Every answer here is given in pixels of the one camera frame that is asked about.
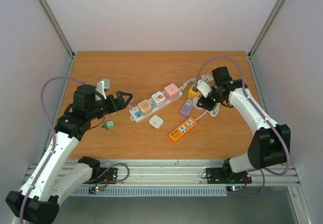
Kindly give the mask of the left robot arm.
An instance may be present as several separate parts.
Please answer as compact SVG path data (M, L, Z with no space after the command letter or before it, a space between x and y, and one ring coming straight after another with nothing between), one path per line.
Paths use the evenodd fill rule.
M105 95L105 87L83 84L74 92L73 102L52 128L52 140L35 171L20 188L10 191L6 204L20 222L52 223L61 204L80 185L95 183L104 175L100 161L84 156L62 179L59 172L78 145L91 121L123 110L133 95L117 91Z

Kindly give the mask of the white power strip pastel sockets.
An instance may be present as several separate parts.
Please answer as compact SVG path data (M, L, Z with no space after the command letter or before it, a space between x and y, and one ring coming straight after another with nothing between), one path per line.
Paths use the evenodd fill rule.
M157 93L153 94L151 98L143 100L129 110L130 120L135 123L139 123L149 117L152 117L158 111L180 99L182 96L182 91L179 91L179 95L177 97L169 100L166 98L164 90L158 91Z

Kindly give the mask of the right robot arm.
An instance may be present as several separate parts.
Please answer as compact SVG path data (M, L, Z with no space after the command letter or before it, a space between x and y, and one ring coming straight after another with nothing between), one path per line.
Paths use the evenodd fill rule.
M213 110L216 104L235 108L249 126L253 138L245 154L228 158L222 166L222 175L232 183L250 170L268 170L270 166L285 163L284 175L290 167L291 130L273 120L255 101L244 78L232 79L227 67L212 71L214 86L199 80L195 85L202 96L197 105Z

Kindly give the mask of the beige cube socket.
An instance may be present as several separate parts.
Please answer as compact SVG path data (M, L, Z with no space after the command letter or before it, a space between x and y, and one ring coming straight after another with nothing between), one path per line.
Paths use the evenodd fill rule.
M152 112L152 106L150 102L145 99L137 104L138 109L140 110L142 116L146 116Z

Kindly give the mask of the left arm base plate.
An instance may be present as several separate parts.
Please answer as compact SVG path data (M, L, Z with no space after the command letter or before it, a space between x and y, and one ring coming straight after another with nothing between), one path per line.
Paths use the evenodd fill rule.
M100 178L94 181L87 181L86 184L97 184L97 183L114 183L114 181L117 180L118 177L118 169L116 167L113 167L106 171Z

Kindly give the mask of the pink cube socket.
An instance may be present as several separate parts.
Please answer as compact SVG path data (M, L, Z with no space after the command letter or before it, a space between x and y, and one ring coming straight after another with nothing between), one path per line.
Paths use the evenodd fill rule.
M164 88L164 94L167 100L172 101L179 96L179 88L174 83Z

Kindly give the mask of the yellow cube socket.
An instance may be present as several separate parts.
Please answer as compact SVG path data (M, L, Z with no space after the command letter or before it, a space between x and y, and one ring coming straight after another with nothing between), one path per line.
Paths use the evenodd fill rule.
M188 98L193 100L195 97L201 98L202 93L194 88L194 85L192 85L188 91Z

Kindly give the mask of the white square charger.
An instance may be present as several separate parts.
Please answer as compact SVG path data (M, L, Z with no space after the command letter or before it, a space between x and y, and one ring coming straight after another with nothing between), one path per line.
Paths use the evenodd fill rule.
M197 97L197 96L193 98L193 107L194 107L194 108L196 108L197 110L202 110L202 108L201 108L201 107L199 107L199 106L197 105L197 104L198 104L199 99L200 99L200 98L199 98L199 97Z

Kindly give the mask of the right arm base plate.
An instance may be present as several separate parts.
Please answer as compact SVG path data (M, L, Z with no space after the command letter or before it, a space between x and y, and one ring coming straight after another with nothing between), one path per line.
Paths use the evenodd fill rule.
M251 175L247 172L232 173L223 170L221 167L209 167L200 175L207 180L208 184L251 184Z

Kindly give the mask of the white cube socket adapter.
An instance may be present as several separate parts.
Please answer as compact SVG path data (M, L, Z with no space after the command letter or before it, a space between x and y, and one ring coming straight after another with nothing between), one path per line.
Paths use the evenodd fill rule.
M156 107L156 108L160 108L161 106L165 105L166 103L166 98L165 96L162 94L161 91L158 91L156 93L154 93L151 96L152 99L152 104Z

